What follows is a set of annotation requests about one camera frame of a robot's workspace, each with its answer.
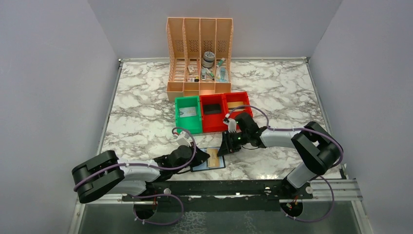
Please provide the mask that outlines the green plastic bin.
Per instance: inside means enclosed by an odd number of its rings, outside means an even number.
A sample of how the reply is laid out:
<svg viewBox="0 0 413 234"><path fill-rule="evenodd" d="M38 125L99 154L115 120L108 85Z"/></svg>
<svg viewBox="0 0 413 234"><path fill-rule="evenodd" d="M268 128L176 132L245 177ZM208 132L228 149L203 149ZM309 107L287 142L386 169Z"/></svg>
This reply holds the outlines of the green plastic bin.
<svg viewBox="0 0 413 234"><path fill-rule="evenodd" d="M198 96L177 97L175 99L175 125L187 129L191 134L201 134L203 132Z"/></svg>

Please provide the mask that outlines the gold credit card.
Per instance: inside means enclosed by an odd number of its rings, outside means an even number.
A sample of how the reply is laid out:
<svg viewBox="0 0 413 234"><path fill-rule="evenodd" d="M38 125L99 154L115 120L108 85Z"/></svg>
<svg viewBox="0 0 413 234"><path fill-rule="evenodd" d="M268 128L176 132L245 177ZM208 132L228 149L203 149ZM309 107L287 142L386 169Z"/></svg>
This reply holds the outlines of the gold credit card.
<svg viewBox="0 0 413 234"><path fill-rule="evenodd" d="M220 159L217 156L218 149L215 148L207 148L206 152L209 154L209 158L207 161L208 168L217 168L220 166Z"/></svg>
<svg viewBox="0 0 413 234"><path fill-rule="evenodd" d="M234 110L236 107L242 106L244 105L244 103L242 101L234 101L234 102L228 102L227 106L228 106L228 110Z"/></svg>

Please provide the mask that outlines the black card holder wallet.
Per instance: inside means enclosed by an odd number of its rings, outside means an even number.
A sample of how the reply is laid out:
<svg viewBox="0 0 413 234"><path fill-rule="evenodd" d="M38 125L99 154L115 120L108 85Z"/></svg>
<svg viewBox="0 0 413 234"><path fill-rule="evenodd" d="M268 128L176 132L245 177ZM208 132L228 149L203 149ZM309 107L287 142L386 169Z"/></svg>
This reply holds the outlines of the black card holder wallet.
<svg viewBox="0 0 413 234"><path fill-rule="evenodd" d="M224 156L218 156L219 147L208 147L200 149L204 154L209 156L204 162L198 166L190 167L191 172L207 171L223 169L226 167Z"/></svg>

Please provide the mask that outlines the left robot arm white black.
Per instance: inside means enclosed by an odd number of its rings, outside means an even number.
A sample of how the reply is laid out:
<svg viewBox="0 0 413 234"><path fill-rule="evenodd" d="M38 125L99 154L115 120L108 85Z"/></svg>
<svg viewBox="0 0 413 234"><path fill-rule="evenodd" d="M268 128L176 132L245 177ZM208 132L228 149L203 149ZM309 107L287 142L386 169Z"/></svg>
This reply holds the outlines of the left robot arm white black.
<svg viewBox="0 0 413 234"><path fill-rule="evenodd" d="M209 157L199 148L184 145L147 161L120 159L115 151L108 150L72 169L74 191L82 204L106 194L140 195L148 184L169 180L186 167L207 162Z"/></svg>

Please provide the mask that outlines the black VIP credit card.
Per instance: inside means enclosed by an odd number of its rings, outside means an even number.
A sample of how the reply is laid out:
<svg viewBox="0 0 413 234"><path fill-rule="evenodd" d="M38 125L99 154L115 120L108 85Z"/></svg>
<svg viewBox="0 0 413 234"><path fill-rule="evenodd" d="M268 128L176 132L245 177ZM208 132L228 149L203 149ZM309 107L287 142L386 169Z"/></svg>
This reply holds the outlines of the black VIP credit card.
<svg viewBox="0 0 413 234"><path fill-rule="evenodd" d="M205 115L220 114L222 112L220 104L203 105L203 112Z"/></svg>

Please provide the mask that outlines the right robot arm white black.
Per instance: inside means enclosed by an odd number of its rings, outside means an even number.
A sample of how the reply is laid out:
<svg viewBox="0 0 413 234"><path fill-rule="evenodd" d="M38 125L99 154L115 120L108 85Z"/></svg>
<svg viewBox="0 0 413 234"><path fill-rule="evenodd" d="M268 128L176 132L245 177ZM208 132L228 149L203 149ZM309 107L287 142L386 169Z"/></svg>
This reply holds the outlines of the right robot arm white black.
<svg viewBox="0 0 413 234"><path fill-rule="evenodd" d="M302 128L285 131L259 127L252 116L240 113L229 118L228 126L237 125L239 131L228 129L222 133L218 156L238 152L242 146L251 144L257 148L284 147L295 149L302 162L283 180L282 188L291 192L300 189L313 178L324 175L343 156L343 148L316 122Z"/></svg>

